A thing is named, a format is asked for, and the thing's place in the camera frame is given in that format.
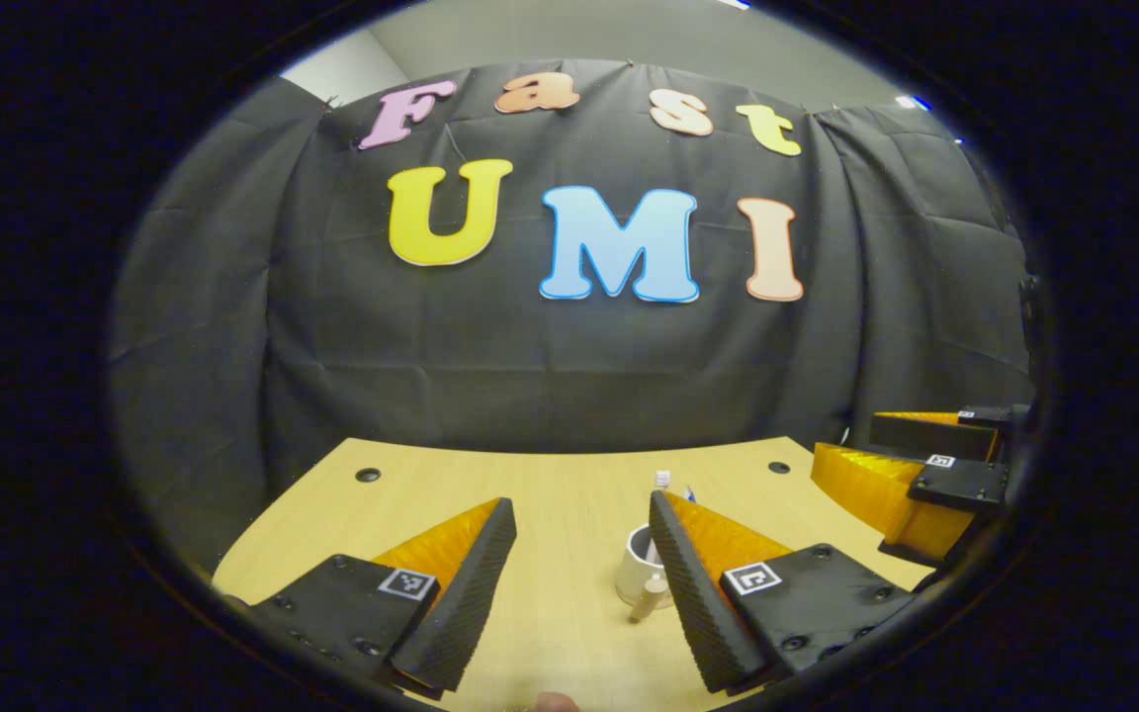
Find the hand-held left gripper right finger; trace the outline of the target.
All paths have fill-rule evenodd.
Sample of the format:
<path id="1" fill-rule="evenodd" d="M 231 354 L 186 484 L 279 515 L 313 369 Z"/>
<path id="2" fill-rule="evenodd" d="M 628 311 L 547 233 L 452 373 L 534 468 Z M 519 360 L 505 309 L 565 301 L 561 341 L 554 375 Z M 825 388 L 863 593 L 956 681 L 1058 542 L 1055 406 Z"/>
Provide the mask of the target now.
<path id="1" fill-rule="evenodd" d="M 652 492 L 648 527 L 708 691 L 800 676 L 913 603 L 835 545 L 790 549 L 665 490 Z"/>

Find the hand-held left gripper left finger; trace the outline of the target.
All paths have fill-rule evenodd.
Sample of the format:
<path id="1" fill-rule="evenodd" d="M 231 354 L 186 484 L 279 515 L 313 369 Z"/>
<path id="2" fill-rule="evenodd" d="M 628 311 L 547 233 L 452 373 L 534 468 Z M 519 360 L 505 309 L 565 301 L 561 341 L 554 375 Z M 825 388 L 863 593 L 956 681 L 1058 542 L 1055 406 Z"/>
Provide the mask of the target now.
<path id="1" fill-rule="evenodd" d="M 325 556 L 249 617 L 349 684 L 439 698 L 460 688 L 516 537 L 513 501 L 493 497 L 372 560 Z"/>

